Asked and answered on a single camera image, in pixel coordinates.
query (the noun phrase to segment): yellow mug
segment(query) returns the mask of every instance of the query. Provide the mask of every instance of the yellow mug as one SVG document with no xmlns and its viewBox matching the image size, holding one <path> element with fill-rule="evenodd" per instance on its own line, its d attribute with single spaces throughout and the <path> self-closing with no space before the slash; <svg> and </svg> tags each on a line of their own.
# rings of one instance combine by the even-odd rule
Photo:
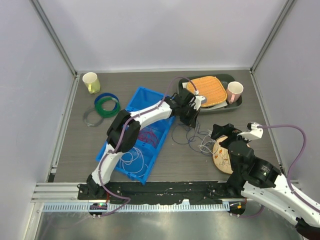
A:
<svg viewBox="0 0 320 240">
<path fill-rule="evenodd" d="M 100 82 L 96 73 L 88 72 L 82 77 L 82 81 L 88 88 L 89 93 L 96 94 L 100 91 Z"/>
</svg>

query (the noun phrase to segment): pink mug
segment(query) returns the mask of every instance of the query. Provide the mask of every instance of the pink mug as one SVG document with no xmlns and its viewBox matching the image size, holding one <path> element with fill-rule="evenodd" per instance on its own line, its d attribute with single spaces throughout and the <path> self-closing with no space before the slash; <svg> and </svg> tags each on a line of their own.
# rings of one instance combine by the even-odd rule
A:
<svg viewBox="0 0 320 240">
<path fill-rule="evenodd" d="M 239 99 L 242 92 L 244 91 L 244 86 L 240 82 L 232 81 L 228 84 L 226 93 L 228 94 L 227 101 L 229 104 L 234 103 Z"/>
</svg>

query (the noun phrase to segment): mug handle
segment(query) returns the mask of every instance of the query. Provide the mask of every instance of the mug handle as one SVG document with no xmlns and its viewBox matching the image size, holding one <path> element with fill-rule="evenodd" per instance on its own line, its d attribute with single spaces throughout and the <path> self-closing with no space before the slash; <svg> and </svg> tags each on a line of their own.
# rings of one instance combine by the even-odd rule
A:
<svg viewBox="0 0 320 240">
<path fill-rule="evenodd" d="M 229 104 L 233 104 L 234 103 L 234 100 L 235 100 L 235 96 L 234 94 L 231 95 L 231 99 L 229 101 Z"/>
<path fill-rule="evenodd" d="M 88 90 L 89 90 L 89 93 L 91 93 L 91 94 L 94 93 L 94 91 L 92 90 L 92 85 L 91 84 L 88 85 Z"/>
</svg>

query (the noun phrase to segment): mug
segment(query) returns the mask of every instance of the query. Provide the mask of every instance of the mug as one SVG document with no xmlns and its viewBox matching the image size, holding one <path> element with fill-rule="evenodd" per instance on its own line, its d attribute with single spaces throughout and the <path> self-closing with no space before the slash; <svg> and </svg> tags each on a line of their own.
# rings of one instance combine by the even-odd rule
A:
<svg viewBox="0 0 320 240">
<path fill-rule="evenodd" d="M 244 86 L 240 82 L 232 81 L 228 84 L 226 93 L 228 94 L 227 101 L 229 104 L 234 103 L 239 99 L 242 92 L 244 91 Z"/>
<path fill-rule="evenodd" d="M 96 73 L 88 72 L 82 77 L 82 81 L 88 88 L 89 93 L 96 94 L 100 91 L 100 82 Z"/>
</svg>

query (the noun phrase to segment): white wall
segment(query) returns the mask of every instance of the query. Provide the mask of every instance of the white wall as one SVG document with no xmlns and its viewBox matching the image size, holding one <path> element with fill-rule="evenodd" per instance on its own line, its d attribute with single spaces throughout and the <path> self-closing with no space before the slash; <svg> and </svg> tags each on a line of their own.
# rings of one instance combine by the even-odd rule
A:
<svg viewBox="0 0 320 240">
<path fill-rule="evenodd" d="M 0 6 L 0 238 L 20 240 L 46 180 L 72 76 L 27 0 Z"/>
<path fill-rule="evenodd" d="M 251 67 L 286 0 L 40 0 L 78 71 Z"/>
<path fill-rule="evenodd" d="M 320 201 L 320 1 L 298 0 L 256 71 L 271 124 L 295 124 L 307 134 L 306 151 L 294 177 Z M 286 169 L 302 137 L 296 130 L 275 130 Z"/>
</svg>

